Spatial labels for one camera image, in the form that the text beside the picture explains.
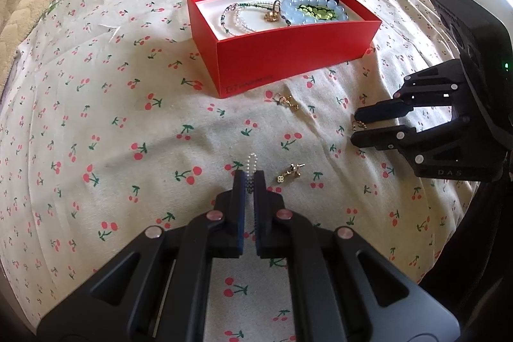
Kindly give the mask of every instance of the red box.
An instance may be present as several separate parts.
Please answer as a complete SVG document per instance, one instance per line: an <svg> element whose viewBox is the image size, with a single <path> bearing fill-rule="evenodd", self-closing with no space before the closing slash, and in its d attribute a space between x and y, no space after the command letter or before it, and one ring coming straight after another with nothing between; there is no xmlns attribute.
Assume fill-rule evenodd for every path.
<svg viewBox="0 0 513 342"><path fill-rule="evenodd" d="M201 1L187 0L192 36L221 99L361 58L381 25L357 0L340 0L361 20L296 25L220 40L197 5Z"/></svg>

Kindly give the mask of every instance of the white bedsheet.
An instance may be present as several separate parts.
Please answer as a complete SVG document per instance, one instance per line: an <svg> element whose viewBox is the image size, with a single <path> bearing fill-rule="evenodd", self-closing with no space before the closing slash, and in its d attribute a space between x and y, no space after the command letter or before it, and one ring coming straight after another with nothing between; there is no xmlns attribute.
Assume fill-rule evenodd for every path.
<svg viewBox="0 0 513 342"><path fill-rule="evenodd" d="M0 258L29 320L145 227L207 211L250 152L289 208L351 225L420 280L475 184L419 179L397 151L358 150L351 114L457 50L429 0L359 1L383 20L362 59L219 100L185 0L60 0L20 46L0 113ZM270 99L282 92L298 112ZM447 107L405 118L418 129L449 119ZM303 176L276 184L291 163ZM208 340L293 335L286 260L255 259L252 229L249 216L240 260L215 262Z"/></svg>

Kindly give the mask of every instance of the bracelet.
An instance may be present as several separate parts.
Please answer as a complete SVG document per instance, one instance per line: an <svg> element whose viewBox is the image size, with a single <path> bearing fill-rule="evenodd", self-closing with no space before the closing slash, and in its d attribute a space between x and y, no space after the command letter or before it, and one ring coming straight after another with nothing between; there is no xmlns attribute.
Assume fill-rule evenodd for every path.
<svg viewBox="0 0 513 342"><path fill-rule="evenodd" d="M224 12L222 13L221 15L221 27L223 27L224 31L231 35L232 37L236 37L237 35L234 34L232 31L230 31L227 26L226 26L226 14L230 11L235 11L235 25L236 26L242 26L242 28L250 33L255 33L256 30L250 28L247 24L246 24L246 21L244 21L242 19L242 17L240 16L240 13L243 9L247 8L247 7L254 7L254 8L261 8L261 9L265 9L265 10L268 10L268 11L275 11L274 7L275 7L275 4L276 2L274 3L269 3L269 2L250 2L250 3L232 3L231 5L227 6L224 10ZM279 13L280 17L285 21L285 23L287 24L287 26L291 26L292 23L290 20L288 20L285 15L283 15L282 13Z"/></svg>
<svg viewBox="0 0 513 342"><path fill-rule="evenodd" d="M295 25L349 20L338 0L283 0L281 10Z"/></svg>

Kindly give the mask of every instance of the jewelry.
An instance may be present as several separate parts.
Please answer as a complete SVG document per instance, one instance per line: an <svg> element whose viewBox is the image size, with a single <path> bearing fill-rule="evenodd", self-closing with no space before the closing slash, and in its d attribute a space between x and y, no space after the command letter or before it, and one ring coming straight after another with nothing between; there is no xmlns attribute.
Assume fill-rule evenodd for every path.
<svg viewBox="0 0 513 342"><path fill-rule="evenodd" d="M281 93L276 93L273 97L274 101L277 102L279 105L282 106L288 106L290 107L294 112L299 110L299 104L296 102L296 100L292 97L292 95L289 96L282 96Z"/></svg>
<svg viewBox="0 0 513 342"><path fill-rule="evenodd" d="M294 177L301 176L301 173L299 172L299 168L301 168L303 166L304 166L304 164L291 164L285 173L276 177L276 181L278 183L283 183L285 181L285 176L289 176L291 174L294 174Z"/></svg>
<svg viewBox="0 0 513 342"><path fill-rule="evenodd" d="M274 1L273 10L266 13L264 19L267 22L277 22L280 20L280 1Z"/></svg>
<svg viewBox="0 0 513 342"><path fill-rule="evenodd" d="M255 153L248 155L246 163L246 192L248 194L253 193L255 185L253 184L253 176L257 172L257 161L258 157Z"/></svg>
<svg viewBox="0 0 513 342"><path fill-rule="evenodd" d="M283 0L281 11L295 25L349 20L338 0Z"/></svg>
<svg viewBox="0 0 513 342"><path fill-rule="evenodd" d="M352 128L354 131L361 130L361 129L363 129L363 130L367 129L367 125L365 123L363 123L361 121L357 121L356 119L353 120L351 125L352 125Z"/></svg>
<svg viewBox="0 0 513 342"><path fill-rule="evenodd" d="M274 3L269 3L269 2L250 2L250 3L232 3L231 5L228 5L224 12L222 13L221 15L221 27L223 27L224 31L231 35L232 37L236 37L237 35L234 34L232 31L230 31L227 26L226 26L226 14L230 11L235 11L235 25L237 26L243 26L242 23L244 22L242 20L242 18L240 17L240 12L237 14L238 10L239 9L244 9L244 8L247 8L247 7L253 7L253 8L261 8L261 9L265 9L265 10L268 10L268 11L271 11L271 12L276 12L275 9L274 9L274 5L276 4L276 2ZM282 14L282 13L279 13L280 14L280 17L285 21L285 23L287 24L287 26L291 26L292 23ZM256 30L250 28L245 22L244 22L244 26L243 28L250 32L250 33L255 33Z"/></svg>

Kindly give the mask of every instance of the gold charm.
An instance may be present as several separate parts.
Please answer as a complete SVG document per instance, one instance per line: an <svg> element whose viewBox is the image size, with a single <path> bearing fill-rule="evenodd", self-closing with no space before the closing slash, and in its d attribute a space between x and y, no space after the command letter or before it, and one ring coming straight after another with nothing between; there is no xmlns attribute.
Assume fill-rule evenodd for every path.
<svg viewBox="0 0 513 342"><path fill-rule="evenodd" d="M290 107L294 112L299 110L299 105L296 103L296 100L289 96L282 96L280 93L277 93L278 99L275 99L280 105Z"/></svg>
<svg viewBox="0 0 513 342"><path fill-rule="evenodd" d="M361 121L353 120L352 128L354 131L362 130L362 129L365 130L365 129L367 129L367 125Z"/></svg>
<svg viewBox="0 0 513 342"><path fill-rule="evenodd" d="M285 177L289 176L291 174L294 174L294 177L301 176L301 173L299 172L299 168L303 167L304 164L291 164L288 168L288 170L281 174L280 176L276 177L276 181L278 183L283 183L285 181Z"/></svg>
<svg viewBox="0 0 513 342"><path fill-rule="evenodd" d="M264 19L267 22L278 22L281 19L280 16L280 1L274 1L273 10L269 11L264 15Z"/></svg>

